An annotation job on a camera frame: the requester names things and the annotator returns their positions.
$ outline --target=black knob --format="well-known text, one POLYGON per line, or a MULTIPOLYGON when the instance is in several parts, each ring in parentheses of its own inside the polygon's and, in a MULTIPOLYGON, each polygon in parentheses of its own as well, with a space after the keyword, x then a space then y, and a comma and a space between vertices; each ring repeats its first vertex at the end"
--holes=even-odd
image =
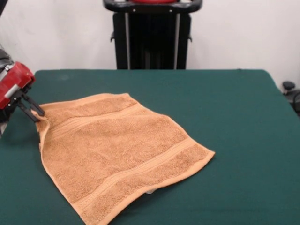
POLYGON ((293 82, 291 82, 291 81, 286 81, 286 82, 283 82, 283 87, 284 87, 284 89, 285 90, 292 90, 292 89, 294 89, 295 88, 295 84, 293 83, 293 82))

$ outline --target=green table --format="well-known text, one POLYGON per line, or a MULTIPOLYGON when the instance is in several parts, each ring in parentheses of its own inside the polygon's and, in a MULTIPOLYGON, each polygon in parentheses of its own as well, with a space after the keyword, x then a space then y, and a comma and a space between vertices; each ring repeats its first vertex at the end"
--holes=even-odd
MULTIPOLYGON (((129 93, 216 152, 197 175, 143 195, 111 224, 299 225, 300 123, 261 70, 39 71, 40 104, 129 93)), ((0 224, 81 225, 44 171, 18 110, 0 141, 0 224)))

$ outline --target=black machine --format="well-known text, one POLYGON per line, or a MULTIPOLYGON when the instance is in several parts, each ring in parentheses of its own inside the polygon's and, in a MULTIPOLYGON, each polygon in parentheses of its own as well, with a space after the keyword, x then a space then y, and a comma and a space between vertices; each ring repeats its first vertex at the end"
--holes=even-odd
POLYGON ((117 69, 186 69, 191 18, 202 0, 103 0, 114 12, 117 69))
POLYGON ((300 89, 295 89, 296 85, 291 81, 283 82, 282 85, 285 89, 285 98, 300 117, 300 89))

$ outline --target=red top part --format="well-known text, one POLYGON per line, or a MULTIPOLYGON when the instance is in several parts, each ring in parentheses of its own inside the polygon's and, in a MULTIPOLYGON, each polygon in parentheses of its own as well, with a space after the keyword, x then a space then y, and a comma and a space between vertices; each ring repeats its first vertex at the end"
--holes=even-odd
POLYGON ((174 3, 177 0, 131 0, 131 2, 145 3, 145 4, 164 4, 164 3, 174 3))
POLYGON ((10 97, 19 89, 35 82, 31 71, 22 63, 16 62, 5 74, 0 74, 0 109, 4 109, 10 102, 10 97))

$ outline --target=terry cloth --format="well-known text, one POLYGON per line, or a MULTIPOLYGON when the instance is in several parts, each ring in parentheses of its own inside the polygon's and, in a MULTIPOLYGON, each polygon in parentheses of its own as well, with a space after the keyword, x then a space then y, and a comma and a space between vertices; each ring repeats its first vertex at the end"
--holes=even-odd
POLYGON ((215 152, 129 94, 41 105, 42 164, 87 225, 112 221, 144 193, 199 172, 215 152))

